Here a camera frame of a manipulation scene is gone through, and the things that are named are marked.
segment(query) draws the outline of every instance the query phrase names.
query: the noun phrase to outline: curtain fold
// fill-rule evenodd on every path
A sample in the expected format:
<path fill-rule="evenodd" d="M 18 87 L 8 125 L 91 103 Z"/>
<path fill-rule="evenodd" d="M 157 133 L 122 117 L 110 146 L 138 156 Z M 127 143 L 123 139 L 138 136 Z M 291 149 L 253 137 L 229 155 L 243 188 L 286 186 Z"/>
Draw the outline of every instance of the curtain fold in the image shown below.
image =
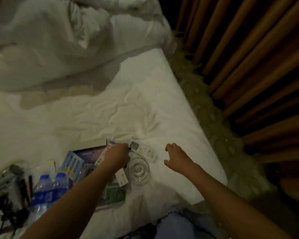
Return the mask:
<path fill-rule="evenodd" d="M 183 0 L 178 27 L 214 104 L 259 162 L 280 168 L 292 194 L 299 177 L 299 0 Z"/>

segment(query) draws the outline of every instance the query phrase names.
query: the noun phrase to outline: remote control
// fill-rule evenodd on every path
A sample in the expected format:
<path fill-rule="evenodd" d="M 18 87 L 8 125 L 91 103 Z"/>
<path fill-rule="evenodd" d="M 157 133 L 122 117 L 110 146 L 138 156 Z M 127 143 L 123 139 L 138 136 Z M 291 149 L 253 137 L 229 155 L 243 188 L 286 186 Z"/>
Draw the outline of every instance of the remote control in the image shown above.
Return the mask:
<path fill-rule="evenodd" d="M 153 148 L 140 144 L 134 140 L 130 140 L 128 146 L 134 153 L 149 161 L 154 161 L 157 157 L 157 152 Z"/>

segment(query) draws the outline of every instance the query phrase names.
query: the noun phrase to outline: mattress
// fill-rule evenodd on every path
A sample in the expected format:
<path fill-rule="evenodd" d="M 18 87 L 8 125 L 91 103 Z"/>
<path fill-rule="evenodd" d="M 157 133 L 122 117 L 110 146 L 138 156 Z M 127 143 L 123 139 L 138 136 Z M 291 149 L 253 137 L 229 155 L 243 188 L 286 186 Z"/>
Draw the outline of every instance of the mattress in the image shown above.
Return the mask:
<path fill-rule="evenodd" d="M 130 138 L 155 148 L 151 180 L 123 205 L 94 213 L 82 238 L 115 238 L 166 215 L 180 198 L 203 200 L 163 161 L 167 143 L 223 184 L 227 178 L 161 49 L 130 53 L 100 68 L 17 92 L 0 92 L 0 169 L 14 160 L 54 159 L 85 141 Z"/>

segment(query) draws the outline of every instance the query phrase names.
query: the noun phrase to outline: white duvet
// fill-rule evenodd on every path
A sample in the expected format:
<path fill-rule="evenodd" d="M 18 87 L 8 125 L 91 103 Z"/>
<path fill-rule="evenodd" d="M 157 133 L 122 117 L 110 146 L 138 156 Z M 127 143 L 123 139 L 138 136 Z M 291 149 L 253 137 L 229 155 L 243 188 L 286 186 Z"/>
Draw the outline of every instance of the white duvet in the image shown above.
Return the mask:
<path fill-rule="evenodd" d="M 147 46 L 175 50 L 157 0 L 0 0 L 0 90 L 76 74 Z"/>

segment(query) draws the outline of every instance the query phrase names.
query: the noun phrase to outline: water bottle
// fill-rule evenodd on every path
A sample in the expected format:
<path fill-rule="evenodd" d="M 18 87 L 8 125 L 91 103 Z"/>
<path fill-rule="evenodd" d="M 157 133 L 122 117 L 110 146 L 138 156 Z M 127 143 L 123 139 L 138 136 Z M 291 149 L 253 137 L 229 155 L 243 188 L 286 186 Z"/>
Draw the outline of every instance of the water bottle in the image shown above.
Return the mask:
<path fill-rule="evenodd" d="M 68 190 L 68 179 L 65 173 L 57 173 L 52 185 L 52 202 L 56 202 Z"/>
<path fill-rule="evenodd" d="M 28 228 L 39 219 L 49 208 L 52 201 L 52 181 L 48 174 L 41 175 L 39 183 L 34 187 L 30 202 Z"/>

